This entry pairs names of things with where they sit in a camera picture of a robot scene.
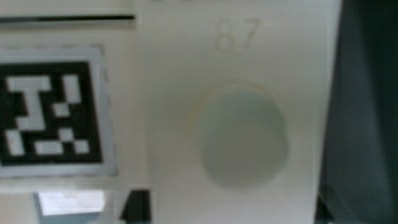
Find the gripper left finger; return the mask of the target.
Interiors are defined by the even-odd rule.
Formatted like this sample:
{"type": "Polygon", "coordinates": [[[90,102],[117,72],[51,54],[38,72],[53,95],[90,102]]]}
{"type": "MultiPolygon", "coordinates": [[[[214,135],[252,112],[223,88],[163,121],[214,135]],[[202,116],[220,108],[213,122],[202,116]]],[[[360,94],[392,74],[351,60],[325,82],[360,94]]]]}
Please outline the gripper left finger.
{"type": "Polygon", "coordinates": [[[118,220],[124,224],[150,224],[150,199],[145,189],[129,191],[118,220]]]}

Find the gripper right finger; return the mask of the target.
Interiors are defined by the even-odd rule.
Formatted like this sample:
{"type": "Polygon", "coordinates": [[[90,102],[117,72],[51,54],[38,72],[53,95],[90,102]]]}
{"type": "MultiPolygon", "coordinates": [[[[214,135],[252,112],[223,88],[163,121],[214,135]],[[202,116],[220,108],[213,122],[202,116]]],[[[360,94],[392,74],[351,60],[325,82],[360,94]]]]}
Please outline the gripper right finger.
{"type": "Polygon", "coordinates": [[[398,224],[398,0],[342,0],[319,204],[326,224],[398,224]]]}

